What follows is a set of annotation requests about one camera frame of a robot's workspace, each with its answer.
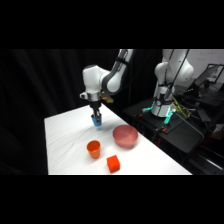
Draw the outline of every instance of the orange cup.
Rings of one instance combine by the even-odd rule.
[[[87,145],[87,150],[93,159],[100,157],[100,143],[98,141],[92,141]]]

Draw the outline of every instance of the table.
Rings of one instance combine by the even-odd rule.
[[[124,113],[133,118],[134,115],[142,113],[143,108],[150,107],[152,103],[153,100],[150,99],[142,101],[132,107],[125,109]],[[136,121],[150,130],[155,129],[154,127],[152,127],[152,125],[144,121],[142,118],[136,118]],[[189,120],[187,120],[187,122],[197,128],[199,131],[201,131],[202,134],[206,134],[205,127],[201,128],[199,125]],[[166,140],[171,145],[175,146],[176,148],[180,149],[185,153],[189,153],[190,151],[192,151],[192,149],[194,149],[194,147],[202,140],[202,136],[185,122],[182,122],[182,124],[180,124],[168,134],[160,133],[159,137]]]
[[[45,119],[49,175],[111,175],[106,159],[114,155],[121,169],[112,175],[191,175],[141,134],[132,149],[116,145],[112,132],[126,123],[104,105],[100,111],[99,128],[93,126],[89,106]],[[102,145],[97,160],[86,149],[92,140]]]

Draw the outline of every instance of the cable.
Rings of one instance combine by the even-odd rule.
[[[135,75],[135,77],[133,77],[133,79],[129,82],[129,84],[128,84],[127,86],[125,86],[124,88],[122,88],[120,91],[122,91],[122,90],[128,88],[128,87],[131,85],[131,83],[138,77],[140,71],[142,70],[143,66],[144,66],[145,63],[147,62],[149,56],[151,56],[152,52],[153,52],[153,51],[151,51],[151,52],[148,54],[147,58],[146,58],[145,61],[142,63],[142,66],[141,66],[141,68],[139,69],[139,71],[137,72],[137,74]]]
[[[182,99],[186,104],[188,104],[189,106],[191,106],[191,107],[194,107],[194,108],[197,108],[197,109],[199,109],[199,110],[203,110],[204,111],[204,109],[202,109],[202,108],[200,108],[200,107],[197,107],[197,106],[195,106],[195,105],[192,105],[192,104],[190,104],[190,103],[188,103],[185,99]]]
[[[173,56],[173,52],[174,52],[174,50],[175,50],[175,49],[173,49],[173,50],[172,50],[172,52],[171,52],[171,55],[170,55],[169,61],[170,61],[170,59],[171,59],[171,58],[172,58],[172,56]],[[166,68],[166,73],[165,73],[165,84],[167,85],[166,75],[167,75],[167,68]]]
[[[219,88],[217,88],[216,86],[211,86],[211,85],[210,85],[210,87],[213,87],[213,88],[215,88],[215,89],[217,89],[217,90],[219,91]]]
[[[173,88],[174,83],[175,83],[175,81],[176,81],[176,79],[177,79],[177,77],[178,77],[178,75],[179,75],[179,73],[180,73],[180,70],[181,70],[181,69],[182,69],[182,67],[183,67],[183,64],[184,64],[184,62],[185,62],[185,60],[186,60],[186,58],[187,58],[187,56],[188,56],[189,52],[190,52],[190,49],[188,49],[188,50],[187,50],[187,53],[186,53],[186,55],[185,55],[185,57],[184,57],[184,60],[183,60],[183,62],[182,62],[182,64],[181,64],[181,66],[180,66],[180,68],[179,68],[179,70],[178,70],[178,72],[177,72],[177,74],[176,74],[176,77],[175,77],[175,78],[174,78],[174,80],[173,80],[173,83],[172,83],[172,84],[171,84],[171,86],[170,86],[170,89],[172,89],[172,88]]]
[[[197,129],[197,128],[195,128],[194,126],[192,126],[190,123],[188,123],[185,119],[183,119],[178,113],[176,113],[176,115],[180,118],[180,119],[182,119],[185,123],[187,123],[189,126],[191,126],[195,131],[197,131],[203,138],[202,138],[202,140],[201,140],[201,142],[204,140],[204,138],[205,138],[205,136]]]
[[[219,100],[219,101],[224,101],[224,99],[219,99],[219,98],[210,98],[210,97],[207,97],[207,96],[205,96],[205,95],[202,95],[203,97],[206,97],[206,98],[208,98],[208,99],[210,99],[210,100]]]
[[[185,119],[183,119],[178,113],[176,113],[176,115],[180,118],[180,119],[182,119],[185,123],[187,123],[190,127],[192,127],[195,131],[197,131],[201,136],[202,136],[202,139],[201,139],[201,141],[195,146],[195,148],[197,147],[197,146],[199,146],[203,141],[204,141],[204,139],[205,139],[205,136],[198,130],[198,129],[196,129],[194,126],[192,126],[190,123],[188,123]],[[193,150],[194,149],[192,149],[191,150],[191,152],[185,157],[185,159],[182,161],[182,165],[183,165],[183,163],[185,162],[185,160],[190,156],[190,154],[193,152]]]

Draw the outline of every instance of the red bowl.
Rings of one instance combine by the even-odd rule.
[[[113,136],[115,142],[124,148],[131,147],[138,139],[138,132],[129,125],[121,125],[114,129]]]

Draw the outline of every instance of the wire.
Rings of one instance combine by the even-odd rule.
[[[195,128],[194,126],[192,126],[190,123],[188,123],[185,119],[183,119],[178,113],[176,113],[176,115],[182,119],[185,123],[187,123],[190,127],[192,127],[195,131],[197,131],[201,136],[202,136],[202,139],[201,141],[195,146],[195,148],[197,148],[197,146],[199,146],[205,139],[205,136],[197,129]],[[190,156],[190,154],[193,152],[193,150],[191,150],[191,152],[185,157],[185,159],[182,161],[182,165],[183,163],[185,162],[185,160]]]
[[[191,126],[195,131],[197,131],[203,138],[202,138],[202,141],[204,140],[205,136],[197,129],[195,128],[193,125],[191,125],[190,123],[188,123],[185,119],[183,119],[178,113],[176,113],[176,115],[182,119],[185,123],[187,123],[189,126]]]
[[[174,105],[175,105],[175,109],[177,112],[182,113],[185,117],[189,118],[191,116],[190,114],[190,110],[192,109],[187,109],[184,106],[180,106],[179,103],[177,102],[177,100],[173,97],[173,101],[174,101]]]
[[[191,106],[191,107],[194,107],[194,108],[197,108],[197,109],[199,109],[199,110],[203,110],[204,111],[204,109],[202,109],[202,108],[200,108],[200,107],[197,107],[197,106],[195,106],[195,105],[192,105],[192,104],[190,104],[190,103],[188,103],[185,99],[182,99],[186,104],[188,104],[189,106]]]
[[[205,96],[205,95],[202,95],[203,97],[206,97],[206,98],[208,98],[208,99],[210,99],[210,100],[219,100],[219,101],[224,101],[224,99],[219,99],[219,98],[210,98],[210,97],[207,97],[207,96]]]
[[[219,91],[219,88],[217,88],[216,86],[211,86],[211,85],[210,85],[210,87],[213,87],[213,88],[215,88],[215,89],[217,89],[217,90]]]
[[[175,78],[174,78],[174,80],[173,80],[173,83],[172,83],[172,84],[171,84],[171,86],[170,86],[170,89],[172,89],[172,88],[173,88],[174,83],[175,83],[175,81],[176,81],[176,79],[177,79],[177,77],[178,77],[178,75],[179,75],[179,73],[180,73],[180,70],[181,70],[181,69],[182,69],[182,67],[183,67],[183,64],[185,63],[185,60],[186,60],[186,58],[187,58],[187,56],[188,56],[189,52],[190,52],[190,49],[188,49],[188,50],[187,50],[187,53],[186,53],[186,55],[185,55],[185,57],[184,57],[184,60],[183,60],[183,62],[182,62],[182,64],[181,64],[181,66],[180,66],[180,68],[179,68],[179,70],[178,70],[178,72],[177,72],[177,74],[176,74],[176,77],[175,77]]]
[[[145,63],[147,62],[149,56],[151,56],[152,52],[153,52],[153,51],[151,51],[151,52],[148,54],[147,58],[146,58],[145,61],[142,63],[142,66],[141,66],[141,68],[139,69],[139,71],[137,72],[137,74],[135,75],[135,77],[133,77],[133,79],[129,82],[129,84],[128,84],[127,86],[125,86],[124,88],[122,88],[120,91],[122,91],[122,90],[128,88],[128,87],[131,85],[131,83],[138,77],[139,73],[141,72],[143,66],[144,66]]]
[[[169,61],[170,61],[170,59],[171,59],[171,58],[172,58],[172,56],[173,56],[173,52],[174,52],[174,50],[175,50],[175,49],[173,49],[173,50],[172,50],[172,52],[171,52],[171,55],[170,55]],[[166,75],[167,75],[167,68],[166,68],[166,73],[165,73],[165,84],[167,84]]]

